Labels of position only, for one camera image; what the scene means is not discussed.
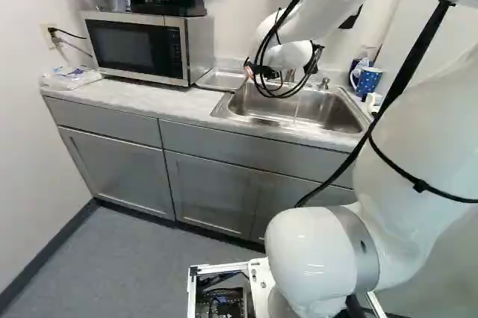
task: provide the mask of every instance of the gray countertop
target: gray countertop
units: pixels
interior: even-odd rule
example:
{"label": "gray countertop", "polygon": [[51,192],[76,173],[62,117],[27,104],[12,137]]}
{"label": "gray countertop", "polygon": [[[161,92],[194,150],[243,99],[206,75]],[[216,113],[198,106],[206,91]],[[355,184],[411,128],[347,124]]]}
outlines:
{"label": "gray countertop", "polygon": [[214,117],[210,113],[223,93],[195,87],[185,89],[102,79],[69,91],[43,87],[41,93],[86,105],[340,152],[350,152],[359,141],[359,136],[351,137],[334,131],[285,131],[259,125],[251,127],[234,120]]}

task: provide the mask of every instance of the sink basin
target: sink basin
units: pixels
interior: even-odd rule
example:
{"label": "sink basin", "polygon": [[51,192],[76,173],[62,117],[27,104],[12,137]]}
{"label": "sink basin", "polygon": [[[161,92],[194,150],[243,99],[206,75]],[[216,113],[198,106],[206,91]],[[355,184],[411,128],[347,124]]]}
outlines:
{"label": "sink basin", "polygon": [[[272,90],[278,84],[267,86]],[[290,88],[284,85],[275,93]],[[340,87],[328,90],[305,87],[290,98],[271,99],[263,97],[252,81],[246,81],[234,95],[225,94],[211,115],[252,125],[328,130],[351,135],[362,133],[367,124],[355,103]]]}

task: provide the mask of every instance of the faucet handle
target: faucet handle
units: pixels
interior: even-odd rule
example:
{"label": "faucet handle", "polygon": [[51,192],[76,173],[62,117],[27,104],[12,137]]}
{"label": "faucet handle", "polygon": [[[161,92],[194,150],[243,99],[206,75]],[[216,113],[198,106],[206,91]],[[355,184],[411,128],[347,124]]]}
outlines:
{"label": "faucet handle", "polygon": [[320,83],[317,86],[318,90],[329,90],[329,82],[330,82],[330,78],[323,77],[322,78],[322,83]]}

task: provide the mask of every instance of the floor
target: floor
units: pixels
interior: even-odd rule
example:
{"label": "floor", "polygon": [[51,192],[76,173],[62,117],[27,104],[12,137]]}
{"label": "floor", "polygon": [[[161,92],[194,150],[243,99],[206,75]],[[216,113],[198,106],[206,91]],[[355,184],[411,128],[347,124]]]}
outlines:
{"label": "floor", "polygon": [[187,268],[261,254],[99,208],[2,318],[185,318]]}

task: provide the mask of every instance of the stainless steel microwave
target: stainless steel microwave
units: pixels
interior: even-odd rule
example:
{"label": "stainless steel microwave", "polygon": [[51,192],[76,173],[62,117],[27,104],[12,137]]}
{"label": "stainless steel microwave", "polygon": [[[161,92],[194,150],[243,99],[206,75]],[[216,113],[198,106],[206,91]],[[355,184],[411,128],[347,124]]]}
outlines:
{"label": "stainless steel microwave", "polygon": [[101,73],[188,87],[214,65],[211,17],[98,11],[82,15]]}

